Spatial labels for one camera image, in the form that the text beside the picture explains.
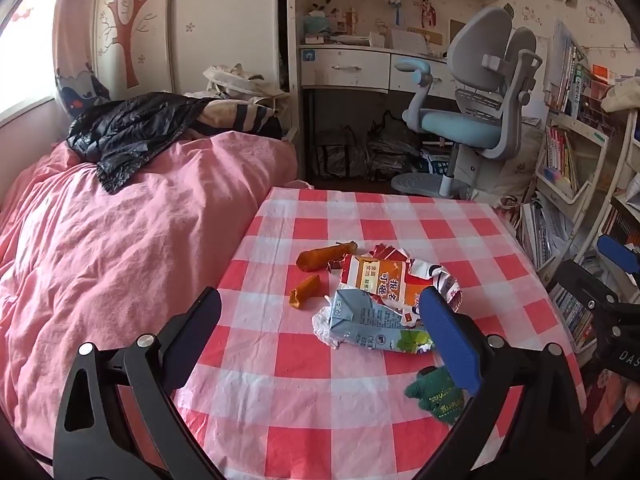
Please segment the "white bookshelf rack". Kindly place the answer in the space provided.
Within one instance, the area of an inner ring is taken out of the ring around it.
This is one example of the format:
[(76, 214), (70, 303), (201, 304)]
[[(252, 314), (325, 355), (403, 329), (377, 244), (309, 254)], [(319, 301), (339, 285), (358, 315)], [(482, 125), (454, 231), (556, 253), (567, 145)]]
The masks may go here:
[(548, 115), (516, 224), (516, 239), (548, 289), (565, 260), (593, 273), (602, 270), (594, 242), (634, 138), (631, 113), (616, 117), (601, 110), (610, 86), (592, 69), (574, 42), (549, 48), (544, 74)]

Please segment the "black puffer jacket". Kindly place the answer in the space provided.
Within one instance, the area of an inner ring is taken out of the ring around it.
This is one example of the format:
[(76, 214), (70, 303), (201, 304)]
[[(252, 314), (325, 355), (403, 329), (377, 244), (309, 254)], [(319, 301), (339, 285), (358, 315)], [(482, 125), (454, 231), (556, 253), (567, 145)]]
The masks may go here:
[(116, 194), (182, 136), (208, 103), (208, 99), (168, 92), (105, 102), (72, 122), (66, 144), (82, 162), (96, 166), (104, 190)]

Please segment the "red orange snack bag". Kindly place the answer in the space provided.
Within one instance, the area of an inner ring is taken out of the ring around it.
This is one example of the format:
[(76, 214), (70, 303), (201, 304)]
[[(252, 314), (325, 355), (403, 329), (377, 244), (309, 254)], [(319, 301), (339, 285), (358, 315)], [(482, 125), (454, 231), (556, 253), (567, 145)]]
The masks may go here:
[(378, 244), (363, 256), (347, 255), (341, 262), (341, 288), (356, 288), (399, 315), (400, 325), (415, 328), (421, 292), (433, 286), (457, 311), (462, 301), (458, 281), (439, 263), (410, 257), (403, 249)]

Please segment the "striped beige pillow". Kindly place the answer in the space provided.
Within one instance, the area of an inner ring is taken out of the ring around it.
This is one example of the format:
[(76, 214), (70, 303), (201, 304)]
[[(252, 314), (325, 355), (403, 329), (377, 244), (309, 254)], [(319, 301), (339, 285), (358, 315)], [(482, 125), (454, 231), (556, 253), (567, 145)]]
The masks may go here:
[(190, 128), (202, 136), (228, 131), (281, 140), (283, 129), (270, 107), (241, 100), (211, 100)]

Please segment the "blue milk carton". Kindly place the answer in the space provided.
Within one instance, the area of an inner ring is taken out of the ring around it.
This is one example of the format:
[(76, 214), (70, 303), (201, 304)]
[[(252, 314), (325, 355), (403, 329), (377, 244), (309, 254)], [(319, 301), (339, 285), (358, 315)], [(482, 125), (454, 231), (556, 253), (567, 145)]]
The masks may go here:
[(422, 354), (434, 348), (421, 322), (416, 327), (402, 326), (397, 312), (360, 289), (334, 292), (311, 324), (317, 338), (334, 349), (340, 344), (354, 344), (370, 350)]

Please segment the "grey blue desk chair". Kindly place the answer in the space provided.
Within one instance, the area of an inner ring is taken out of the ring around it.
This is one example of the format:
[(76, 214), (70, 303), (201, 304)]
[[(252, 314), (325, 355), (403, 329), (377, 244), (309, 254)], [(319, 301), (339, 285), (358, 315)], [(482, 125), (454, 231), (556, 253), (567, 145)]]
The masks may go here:
[(460, 148), (466, 146), (488, 160), (504, 162), (521, 147), (523, 108), (535, 88), (542, 64), (534, 33), (512, 28), (503, 8), (488, 6), (475, 14), (454, 37), (447, 66), (457, 82), (458, 111), (433, 110), (424, 103), (435, 77), (431, 65), (417, 58), (401, 58), (396, 70), (409, 73), (418, 85), (402, 120), (415, 133), (433, 133), (452, 143), (444, 174), (398, 174), (392, 188), (407, 195), (468, 200), (474, 186), (454, 176)]

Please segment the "red white checkered tablecloth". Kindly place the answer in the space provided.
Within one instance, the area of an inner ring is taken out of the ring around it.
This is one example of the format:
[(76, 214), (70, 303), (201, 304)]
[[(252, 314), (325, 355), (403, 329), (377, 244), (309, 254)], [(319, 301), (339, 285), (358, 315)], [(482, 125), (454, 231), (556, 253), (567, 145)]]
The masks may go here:
[(221, 317), (174, 401), (230, 479), (408, 479), (448, 426), (406, 396), (442, 362), (386, 307), (438, 278), (487, 335), (574, 344), (521, 247), (489, 206), (274, 188), (218, 290)]

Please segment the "window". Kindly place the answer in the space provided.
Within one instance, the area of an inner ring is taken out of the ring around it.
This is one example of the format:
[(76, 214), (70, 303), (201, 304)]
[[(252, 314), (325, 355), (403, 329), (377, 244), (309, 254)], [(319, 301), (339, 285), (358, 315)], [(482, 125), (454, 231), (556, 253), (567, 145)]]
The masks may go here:
[(53, 15), (56, 0), (22, 0), (1, 34), (1, 119), (55, 90)]

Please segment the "pink curtain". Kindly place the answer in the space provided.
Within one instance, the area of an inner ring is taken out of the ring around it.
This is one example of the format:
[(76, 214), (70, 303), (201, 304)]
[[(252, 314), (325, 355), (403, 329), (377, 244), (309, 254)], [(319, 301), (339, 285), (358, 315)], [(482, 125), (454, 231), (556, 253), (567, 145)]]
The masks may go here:
[(96, 0), (56, 0), (53, 18), (53, 67), (56, 100), (71, 118), (110, 99), (96, 76), (92, 54)]

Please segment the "short orange sausage wrapper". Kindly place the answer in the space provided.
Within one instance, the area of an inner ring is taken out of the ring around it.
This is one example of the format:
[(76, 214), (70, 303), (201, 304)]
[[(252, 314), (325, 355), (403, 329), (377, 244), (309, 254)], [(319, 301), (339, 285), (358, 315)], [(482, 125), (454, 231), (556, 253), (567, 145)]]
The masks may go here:
[(309, 298), (318, 294), (320, 287), (320, 276), (318, 274), (311, 275), (290, 291), (288, 303), (292, 308), (300, 309)]

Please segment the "white desk with drawers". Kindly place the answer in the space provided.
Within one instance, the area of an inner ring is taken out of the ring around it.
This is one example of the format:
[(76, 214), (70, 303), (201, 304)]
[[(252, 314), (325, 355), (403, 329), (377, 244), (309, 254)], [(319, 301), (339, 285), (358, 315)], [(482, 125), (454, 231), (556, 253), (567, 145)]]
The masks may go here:
[(431, 96), (453, 100), (457, 88), (471, 90), (451, 75), (445, 60), (423, 55), (405, 54), (397, 50), (347, 46), (300, 46), (300, 78), (304, 88), (346, 88), (416, 92), (410, 73), (395, 65), (413, 60), (431, 65), (434, 78)]

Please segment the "green plush toy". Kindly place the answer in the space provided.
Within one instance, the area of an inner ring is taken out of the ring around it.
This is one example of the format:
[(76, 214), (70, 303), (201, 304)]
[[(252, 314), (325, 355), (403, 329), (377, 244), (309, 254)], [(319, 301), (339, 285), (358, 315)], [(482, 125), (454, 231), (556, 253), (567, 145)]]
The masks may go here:
[(447, 367), (428, 366), (416, 373), (416, 379), (405, 388), (408, 399), (448, 426), (452, 426), (465, 407), (463, 391), (452, 380)]

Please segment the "pink duvet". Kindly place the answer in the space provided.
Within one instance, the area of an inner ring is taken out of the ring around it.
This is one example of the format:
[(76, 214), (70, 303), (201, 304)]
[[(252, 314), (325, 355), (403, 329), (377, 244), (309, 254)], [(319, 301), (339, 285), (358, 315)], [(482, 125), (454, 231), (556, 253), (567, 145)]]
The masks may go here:
[(1, 207), (1, 406), (21, 440), (51, 456), (78, 347), (185, 311), (296, 174), (291, 144), (233, 131), (172, 144), (116, 194), (65, 145), (24, 170)]

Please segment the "beige tote bag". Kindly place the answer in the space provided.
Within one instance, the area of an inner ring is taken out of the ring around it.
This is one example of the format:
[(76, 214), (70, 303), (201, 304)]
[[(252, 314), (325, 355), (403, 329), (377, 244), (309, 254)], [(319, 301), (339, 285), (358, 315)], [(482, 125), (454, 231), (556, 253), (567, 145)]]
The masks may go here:
[(277, 84), (266, 81), (261, 74), (244, 70), (241, 63), (209, 66), (203, 76), (207, 80), (208, 91), (230, 99), (280, 98), (286, 95)]

